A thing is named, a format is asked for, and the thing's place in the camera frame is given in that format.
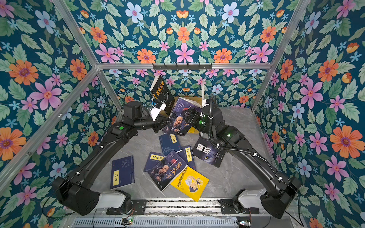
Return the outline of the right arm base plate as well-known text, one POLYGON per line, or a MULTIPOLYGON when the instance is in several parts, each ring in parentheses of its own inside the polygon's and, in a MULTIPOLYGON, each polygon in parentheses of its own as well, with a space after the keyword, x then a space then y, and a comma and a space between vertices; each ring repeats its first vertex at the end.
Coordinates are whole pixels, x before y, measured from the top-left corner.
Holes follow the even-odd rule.
POLYGON ((259 214, 259 208, 244 208, 237 200, 233 201, 232 199, 220 199, 218 202, 221 205, 222 214, 259 214))

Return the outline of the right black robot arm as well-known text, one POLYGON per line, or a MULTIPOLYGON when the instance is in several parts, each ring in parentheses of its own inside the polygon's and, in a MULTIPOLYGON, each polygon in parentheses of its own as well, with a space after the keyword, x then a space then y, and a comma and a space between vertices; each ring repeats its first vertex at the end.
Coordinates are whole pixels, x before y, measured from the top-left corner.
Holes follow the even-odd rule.
POLYGON ((263 185, 260 190, 240 190, 232 199, 235 210, 242 213, 251 208, 263 208, 281 219, 298 196, 301 181, 280 172, 252 147, 240 130, 226 124, 215 96, 208 99, 201 111, 184 110, 182 116, 200 134, 208 135, 208 141, 215 149, 237 157, 263 185))

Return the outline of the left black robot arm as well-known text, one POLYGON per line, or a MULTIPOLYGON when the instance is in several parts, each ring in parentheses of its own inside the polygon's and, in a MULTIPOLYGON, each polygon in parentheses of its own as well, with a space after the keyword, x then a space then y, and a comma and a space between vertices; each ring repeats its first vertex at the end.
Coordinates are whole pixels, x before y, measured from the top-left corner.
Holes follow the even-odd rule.
POLYGON ((96 209, 112 208, 122 214, 132 209, 130 194, 116 192, 94 192, 91 190, 96 178, 112 157, 123 148, 139 130, 153 129, 155 133, 167 126, 171 119, 158 114, 144 115, 141 102, 130 102, 124 106, 122 119, 116 121, 105 134, 102 142, 76 169, 65 178, 57 177, 52 188, 58 202, 75 213, 85 216, 96 209))

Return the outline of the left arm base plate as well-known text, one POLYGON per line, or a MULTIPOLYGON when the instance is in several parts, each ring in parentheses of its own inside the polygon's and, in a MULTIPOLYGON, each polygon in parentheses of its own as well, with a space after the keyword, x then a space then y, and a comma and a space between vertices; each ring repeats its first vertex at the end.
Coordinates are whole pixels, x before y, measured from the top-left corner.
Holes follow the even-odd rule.
POLYGON ((130 199, 123 203, 120 208, 109 208, 106 211, 107 215, 144 215, 146 210, 147 200, 145 199, 130 199))

